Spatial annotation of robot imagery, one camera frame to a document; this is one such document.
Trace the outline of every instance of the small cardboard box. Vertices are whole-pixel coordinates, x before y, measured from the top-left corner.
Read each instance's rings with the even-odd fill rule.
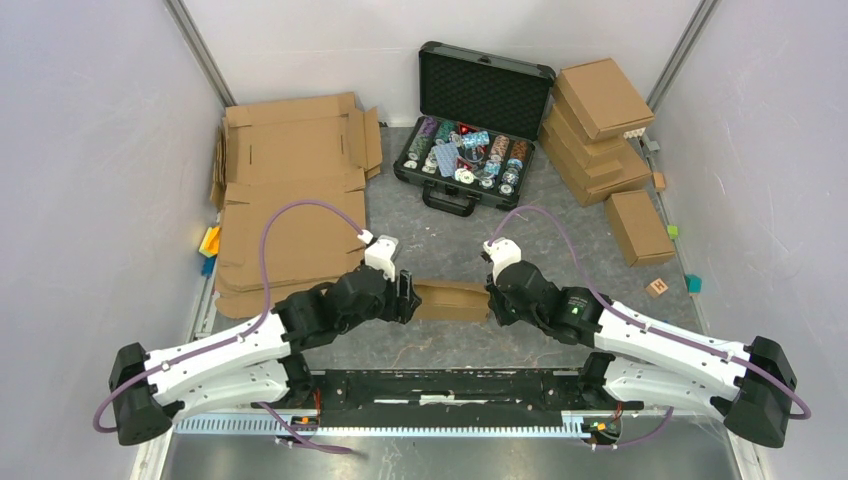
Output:
[[[421,306],[413,319],[483,323],[489,316],[489,292],[479,283],[413,280]]]
[[[616,159],[594,167],[581,167],[571,151],[557,138],[556,134],[551,133],[547,125],[542,126],[539,144],[545,149],[554,168],[566,170],[580,188],[593,188],[609,183],[621,174],[621,162]]]
[[[616,193],[604,209],[627,265],[659,265],[674,257],[674,246],[648,192]]]
[[[621,173],[614,180],[597,187],[582,188],[568,169],[559,170],[559,175],[574,194],[577,203],[586,207],[606,200],[613,193],[637,190],[648,183],[651,169],[633,148],[628,146],[623,149],[618,161],[621,162]]]
[[[654,113],[611,58],[560,71],[558,88],[592,140],[647,127]]]
[[[562,143],[571,150],[582,167],[593,167],[618,158],[621,149],[627,145],[627,140],[616,135],[606,140],[592,142],[583,131],[580,121],[574,116],[574,111],[565,101],[559,89],[553,89],[554,103],[551,113],[545,123],[557,134]]]

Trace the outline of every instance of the cardboard piece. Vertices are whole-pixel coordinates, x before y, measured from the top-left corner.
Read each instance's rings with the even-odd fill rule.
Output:
[[[614,180],[597,187],[581,187],[568,169],[560,170],[559,175],[574,194],[577,203],[586,207],[606,200],[613,193],[637,190],[648,183],[648,179],[651,178],[651,169],[633,148],[628,146],[623,149],[618,161],[621,163],[621,173]]]
[[[221,218],[217,280],[237,291],[262,288],[259,240],[265,224],[281,206],[303,199],[322,200],[365,225],[365,178],[362,170],[296,184],[230,184]],[[364,245],[350,226],[321,207],[289,210],[274,222],[265,265],[271,286],[338,277],[356,268]]]
[[[539,133],[539,144],[545,149],[548,158],[557,170],[566,170],[567,174],[574,178],[580,188],[593,188],[609,183],[621,174],[621,162],[613,160],[601,165],[583,168],[575,160],[574,155],[566,146],[551,133],[550,127],[542,125]]]
[[[616,193],[604,209],[627,265],[658,265],[674,257],[674,246],[648,192]]]
[[[605,140],[593,141],[586,135],[583,126],[580,125],[580,121],[574,115],[574,111],[566,102],[562,92],[557,88],[554,88],[553,92],[556,102],[545,123],[571,150],[580,166],[592,167],[617,159],[621,149],[627,145],[624,137],[616,135]]]
[[[234,317],[260,313],[259,239],[281,206],[322,200],[364,227],[365,179],[379,173],[381,162],[377,111],[359,110],[353,93],[228,108],[210,195],[222,210],[218,309]],[[355,268],[364,246],[352,233],[320,207],[280,216],[265,249],[275,297]]]
[[[293,285],[283,285],[271,288],[271,305],[281,302],[288,298],[289,295],[310,288],[323,282],[335,282],[338,277],[323,278],[309,280],[303,283]],[[221,282],[215,282],[215,291],[220,293],[220,297],[215,301],[215,308],[229,318],[250,318],[262,313],[264,305],[264,292],[262,289],[250,290],[248,292],[238,292],[227,288]]]
[[[479,283],[415,279],[422,304],[413,319],[483,323],[489,316],[489,293]]]
[[[592,140],[647,127],[654,114],[611,58],[560,71],[556,80]]]
[[[227,109],[210,199],[223,208],[227,185],[261,185],[361,168],[383,160],[376,108],[362,112],[351,93]]]

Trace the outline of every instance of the metal frame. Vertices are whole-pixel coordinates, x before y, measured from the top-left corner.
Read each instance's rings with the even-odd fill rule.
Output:
[[[183,37],[185,37],[186,43],[191,49],[191,53],[193,53],[194,58],[197,59],[197,64],[200,66],[200,69],[203,70],[203,73],[206,74],[209,84],[218,95],[218,99],[225,107],[234,106],[236,104],[236,100],[233,97],[232,92],[230,92],[227,82],[224,81],[224,77],[221,75],[218,65],[212,58],[212,54],[209,52],[206,42],[204,42],[203,37],[200,36],[200,31],[197,29],[197,25],[194,24],[194,20],[191,19],[191,15],[188,12],[188,8],[185,6],[185,3],[183,3],[183,0],[164,0],[164,2],[165,6],[168,7],[168,11],[171,12],[171,16],[174,18],[174,23],[177,24],[177,27],[179,27]]]
[[[689,20],[689,25],[686,25],[686,30],[683,31],[683,35],[677,42],[677,46],[674,47],[674,51],[671,53],[671,57],[669,57],[668,62],[665,64],[665,68],[663,68],[662,73],[660,73],[659,79],[657,79],[657,83],[654,85],[654,89],[651,90],[651,94],[648,95],[646,103],[654,113],[656,113],[659,109],[663,98],[665,98],[665,95],[668,93],[668,89],[671,87],[671,84],[674,83],[674,79],[680,71],[680,67],[683,65],[683,62],[686,61],[686,57],[689,56],[689,53],[692,51],[692,47],[698,41],[698,37],[701,36],[701,32],[704,30],[707,21],[709,21],[710,17],[715,12],[715,7],[719,4],[719,1],[720,0],[701,0],[698,7],[695,9],[695,13]]]

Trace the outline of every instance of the open briefcase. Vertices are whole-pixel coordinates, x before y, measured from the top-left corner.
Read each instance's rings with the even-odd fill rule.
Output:
[[[462,217],[478,203],[518,206],[554,70],[439,42],[421,47],[418,66],[424,116],[395,176],[421,185],[427,206]]]

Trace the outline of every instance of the stacked cardboard box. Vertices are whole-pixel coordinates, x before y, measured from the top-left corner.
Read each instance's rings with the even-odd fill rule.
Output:
[[[365,179],[380,171],[377,111],[353,93],[227,109],[212,201],[222,211],[215,289],[218,310],[258,315],[263,293],[259,239],[271,215],[305,198],[339,207],[365,226]],[[274,223],[265,246],[271,300],[355,268],[363,245],[319,207],[293,209]]]
[[[582,206],[642,188],[651,171],[625,134],[654,120],[612,59],[563,69],[554,106],[539,135],[565,184]]]

